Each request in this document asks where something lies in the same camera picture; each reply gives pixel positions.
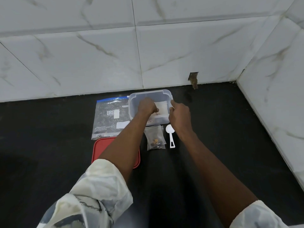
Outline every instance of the red plastic lid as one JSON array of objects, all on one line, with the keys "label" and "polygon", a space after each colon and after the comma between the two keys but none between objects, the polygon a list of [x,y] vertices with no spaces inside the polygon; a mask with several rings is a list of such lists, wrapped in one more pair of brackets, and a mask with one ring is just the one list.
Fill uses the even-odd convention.
[{"label": "red plastic lid", "polygon": [[[92,163],[93,163],[93,161],[98,159],[98,157],[101,155],[101,153],[107,148],[108,145],[111,144],[112,141],[114,141],[115,138],[116,137],[100,138],[95,142],[94,148],[93,148]],[[140,149],[138,148],[138,156],[136,158],[133,169],[137,168],[139,166],[139,163],[140,163]]]}]

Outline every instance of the plastic spoon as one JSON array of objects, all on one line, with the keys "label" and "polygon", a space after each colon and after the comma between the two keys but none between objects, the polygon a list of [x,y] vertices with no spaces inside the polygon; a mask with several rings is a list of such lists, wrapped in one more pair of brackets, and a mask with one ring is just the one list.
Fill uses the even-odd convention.
[{"label": "plastic spoon", "polygon": [[172,133],[174,133],[175,130],[172,128],[171,124],[167,125],[166,132],[168,134],[170,134],[170,148],[175,148],[175,144],[174,144],[173,137],[172,137]]}]

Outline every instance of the white sleeve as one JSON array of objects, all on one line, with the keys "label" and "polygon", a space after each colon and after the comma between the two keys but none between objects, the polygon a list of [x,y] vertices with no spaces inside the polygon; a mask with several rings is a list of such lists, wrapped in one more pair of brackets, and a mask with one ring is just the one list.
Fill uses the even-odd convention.
[{"label": "white sleeve", "polygon": [[258,200],[246,207],[231,223],[230,228],[288,228],[282,219]]},{"label": "white sleeve", "polygon": [[38,228],[112,227],[132,203],[131,192],[116,166],[97,159],[70,193],[46,211]]}]

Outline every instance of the forearm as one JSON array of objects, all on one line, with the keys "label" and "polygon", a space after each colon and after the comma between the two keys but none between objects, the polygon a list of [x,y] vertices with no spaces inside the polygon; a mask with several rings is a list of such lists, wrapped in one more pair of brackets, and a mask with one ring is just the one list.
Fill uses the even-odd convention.
[{"label": "forearm", "polygon": [[99,156],[99,158],[113,163],[123,175],[125,181],[128,180],[133,169],[149,116],[146,113],[138,112],[133,120]]},{"label": "forearm", "polygon": [[211,202],[225,227],[257,197],[227,167],[189,132],[182,138],[197,165]]}]

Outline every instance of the clear plastic container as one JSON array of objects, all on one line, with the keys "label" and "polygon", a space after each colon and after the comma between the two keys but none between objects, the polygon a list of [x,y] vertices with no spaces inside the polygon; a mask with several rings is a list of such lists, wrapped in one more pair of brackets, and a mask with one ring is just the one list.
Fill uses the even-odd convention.
[{"label": "clear plastic container", "polygon": [[167,101],[168,113],[151,116],[146,126],[154,126],[169,123],[169,108],[172,107],[172,94],[169,90],[154,90],[140,93],[133,93],[129,96],[129,116],[132,120],[137,113],[139,102],[145,97],[151,98],[154,102]]}]

